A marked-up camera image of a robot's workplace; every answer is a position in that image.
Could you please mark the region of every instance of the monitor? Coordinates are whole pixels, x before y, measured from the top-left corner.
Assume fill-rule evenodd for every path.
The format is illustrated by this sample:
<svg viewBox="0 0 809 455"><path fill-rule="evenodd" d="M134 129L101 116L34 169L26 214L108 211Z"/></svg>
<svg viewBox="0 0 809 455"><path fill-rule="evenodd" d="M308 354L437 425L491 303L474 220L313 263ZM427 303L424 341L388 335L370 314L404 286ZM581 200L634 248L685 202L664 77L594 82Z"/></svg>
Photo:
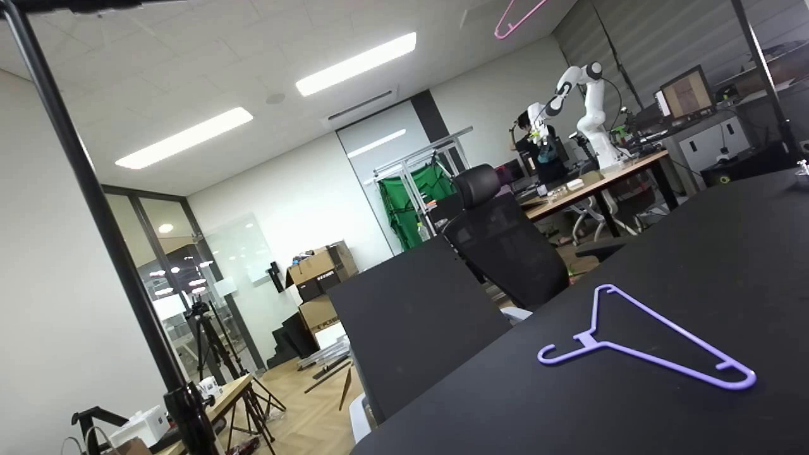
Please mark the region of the monitor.
<svg viewBox="0 0 809 455"><path fill-rule="evenodd" d="M659 86L657 102L663 102L659 110L671 113L676 120L710 113L714 99L705 82L704 66L696 66L671 82Z"/></svg>

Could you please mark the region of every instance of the white wall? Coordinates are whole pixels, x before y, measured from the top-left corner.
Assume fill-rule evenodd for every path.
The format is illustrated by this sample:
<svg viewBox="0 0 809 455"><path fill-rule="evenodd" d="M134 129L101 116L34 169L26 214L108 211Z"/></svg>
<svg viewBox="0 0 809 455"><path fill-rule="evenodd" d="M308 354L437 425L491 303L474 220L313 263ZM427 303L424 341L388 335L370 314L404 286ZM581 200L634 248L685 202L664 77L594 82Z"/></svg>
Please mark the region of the white wall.
<svg viewBox="0 0 809 455"><path fill-rule="evenodd" d="M204 229L256 214L275 260L347 239L360 267L389 257L389 245L333 134L189 196Z"/></svg>
<svg viewBox="0 0 809 455"><path fill-rule="evenodd" d="M469 163L503 163L517 158L508 126L529 102L549 100L565 70L556 38L543 38L429 90L451 132L475 126L461 139ZM581 95L572 92L551 120L565 140L581 113Z"/></svg>
<svg viewBox="0 0 809 455"><path fill-rule="evenodd" d="M0 73L0 455L59 453L72 415L165 386L30 82Z"/></svg>

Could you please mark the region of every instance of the wooden table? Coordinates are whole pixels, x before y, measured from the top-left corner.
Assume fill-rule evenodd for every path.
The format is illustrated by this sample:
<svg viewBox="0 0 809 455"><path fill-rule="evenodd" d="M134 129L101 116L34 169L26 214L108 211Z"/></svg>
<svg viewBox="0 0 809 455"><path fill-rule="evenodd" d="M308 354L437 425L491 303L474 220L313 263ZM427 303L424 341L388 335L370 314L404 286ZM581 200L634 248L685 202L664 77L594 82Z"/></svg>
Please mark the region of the wooden table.
<svg viewBox="0 0 809 455"><path fill-rule="evenodd" d="M247 411L247 421L256 425L256 430L251 426L236 426L232 416L236 416L236 405L237 402L245 402L245 411ZM231 425L228 425L228 449L231 449L231 440L232 440L232 431L252 431L252 435L261 435L263 441L268 445L268 449L273 453L273 435L265 425L265 411L261 410L261 402L257 402L257 394L252 391L252 378L245 374L236 382L228 382L222 384L222 394L216 399L213 406L204 410L208 420L211 421L217 421L225 416L225 411L231 411ZM183 455L184 453L184 445L178 441L168 449L160 449L160 455Z"/></svg>
<svg viewBox="0 0 809 455"><path fill-rule="evenodd" d="M676 191L672 191L672 187L671 187L671 182L667 182L667 177L664 177L664 172L659 167L659 162L664 157L667 157L667 150L656 150L656 153L648 153L648 157L628 162L624 169L619 169L616 173L610 173L610 177L603 177L600 172L581 173L584 187L580 187L580 188L558 187L543 200L541 196L523 200L525 216L529 220L539 220L539 216L547 216L547 214L551 214L551 211L556 211L562 207L568 207L568 205L573 205L573 202L580 202L584 196L597 196L597 205L608 216L608 228L616 238L619 229L616 229L616 224L614 224L614 220L610 214L610 207L608 207L608 202L603 196L603 188L608 188L610 183L614 183L619 178L628 178L628 177L633 177L638 172L649 169L656 173L656 178L657 178L657 188L663 191L664 205L671 210L676 210L678 207L678 196L676 196Z"/></svg>

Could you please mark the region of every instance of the black pillar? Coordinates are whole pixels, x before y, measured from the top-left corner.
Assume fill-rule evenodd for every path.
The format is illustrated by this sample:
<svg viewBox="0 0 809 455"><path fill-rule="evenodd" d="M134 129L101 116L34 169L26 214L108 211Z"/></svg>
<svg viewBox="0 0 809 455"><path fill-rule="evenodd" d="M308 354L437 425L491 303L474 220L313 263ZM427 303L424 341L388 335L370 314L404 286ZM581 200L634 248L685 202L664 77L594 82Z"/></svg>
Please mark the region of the black pillar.
<svg viewBox="0 0 809 455"><path fill-rule="evenodd" d="M768 62L767 62L767 54L761 53L761 42L759 42L759 35L748 19L748 11L743 8L743 0L730 0L733 1L733 9L737 9L737 17L738 17L738 24L742 24L742 35L743 41L748 42L748 49L755 61L755 70L763 81L763 90L767 90L767 99L768 99L768 106L774 108L777 113L777 120L778 120L778 132L781 132L781 147L787 153L800 153L800 147L793 140L793 134L791 134L791 126L788 126L788 119L785 113L785 106L781 106L781 99L778 99L778 90L777 90L777 82L774 82L774 75L768 73Z"/></svg>
<svg viewBox="0 0 809 455"><path fill-rule="evenodd" d="M65 150L65 158L79 178L80 195L94 214L99 234L111 255L111 263L120 272L120 279L136 315L136 322L144 330L144 338L156 362L160 375L169 389L168 406L180 425L183 441L192 455L216 455L217 449L216 449L211 421L202 410L202 399L198 397L198 389L184 384L183 378L178 359L173 357L169 341L160 327L160 319L136 274L136 266L126 249L125 234L111 214L111 207L96 178L94 163L77 134L74 119L60 99L60 90L53 81L44 48L27 22L27 14L21 9L19 0L0 0L0 9L3 9L3 17L11 22L11 30L21 44L24 61L51 116L55 135Z"/></svg>
<svg viewBox="0 0 809 455"><path fill-rule="evenodd" d="M429 90L412 95L409 102L412 102L415 113L419 116L423 129L429 140L441 140L441 139L451 135L451 129L448 129L445 119L441 116L437 102ZM452 157L456 169L465 169L456 147L451 149L451 157Z"/></svg>

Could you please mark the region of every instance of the cable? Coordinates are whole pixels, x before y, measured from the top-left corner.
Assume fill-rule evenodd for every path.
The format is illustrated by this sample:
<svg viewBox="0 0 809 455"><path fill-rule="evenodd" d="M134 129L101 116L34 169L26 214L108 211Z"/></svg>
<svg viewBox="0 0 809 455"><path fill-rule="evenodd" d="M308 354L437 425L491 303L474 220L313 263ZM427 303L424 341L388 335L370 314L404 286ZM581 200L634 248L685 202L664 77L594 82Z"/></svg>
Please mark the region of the cable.
<svg viewBox="0 0 809 455"><path fill-rule="evenodd" d="M623 89L619 89L614 81L610 81L608 75L604 75L604 81L608 81L608 82L614 89L614 92L616 92L616 113L611 116L611 124L610 124L610 129L614 129L616 119L623 116L624 92L623 92Z"/></svg>
<svg viewBox="0 0 809 455"><path fill-rule="evenodd" d="M604 22L604 17L603 17L603 11L600 11L597 1L590 1L590 8L591 8L591 11L597 14L597 19L600 19L600 24L603 24L603 33L604 33L604 38L608 38L608 44L610 44L610 53L611 53L611 58L614 58L616 70L623 73L623 77L624 77L624 82L628 82L628 89L633 90L634 102L638 102L638 106L643 106L643 100L640 100L640 95L638 95L638 89L634 89L634 82L633 82L633 77L629 77L629 73L628 73L628 68L624 68L623 58L616 54L614 41L611 41L611 35L610 35L610 30L608 30L608 22Z"/></svg>

